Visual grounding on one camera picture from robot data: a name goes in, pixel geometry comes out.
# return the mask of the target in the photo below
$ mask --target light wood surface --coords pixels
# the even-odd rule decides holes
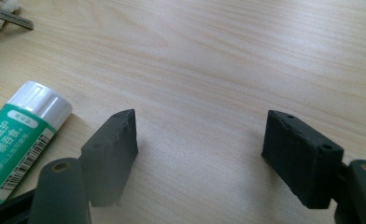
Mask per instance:
[[[121,207],[93,223],[333,223],[262,158],[267,111],[297,116],[366,160],[366,1],[21,0],[33,31],[0,31],[0,108],[26,81],[74,111],[14,192],[136,111]]]

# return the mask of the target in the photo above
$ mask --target black clamp jaw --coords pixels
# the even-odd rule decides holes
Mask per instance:
[[[89,224],[91,206],[119,204],[138,154],[134,110],[111,116],[79,159],[47,164],[37,188],[0,204],[0,223]]]
[[[344,150],[290,114],[268,112],[262,157],[311,209],[338,207],[337,224],[366,224],[366,161],[343,164]]]

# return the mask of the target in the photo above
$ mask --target wooden table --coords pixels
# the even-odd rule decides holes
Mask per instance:
[[[270,109],[366,160],[366,1],[21,0],[33,31],[0,31],[0,108],[26,81],[73,114],[14,192],[136,111],[139,155],[121,207],[93,223],[333,223],[261,150]]]

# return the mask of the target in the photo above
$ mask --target barcode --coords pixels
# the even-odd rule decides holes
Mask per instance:
[[[41,134],[32,145],[32,148],[26,153],[21,162],[10,174],[6,182],[0,187],[0,189],[8,191],[14,190],[26,172],[28,172],[29,168],[31,168],[37,157],[46,147],[48,142],[49,138],[46,135]]]

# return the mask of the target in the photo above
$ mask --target tube label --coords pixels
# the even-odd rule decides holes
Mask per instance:
[[[56,133],[46,121],[15,105],[0,110],[0,203]]]

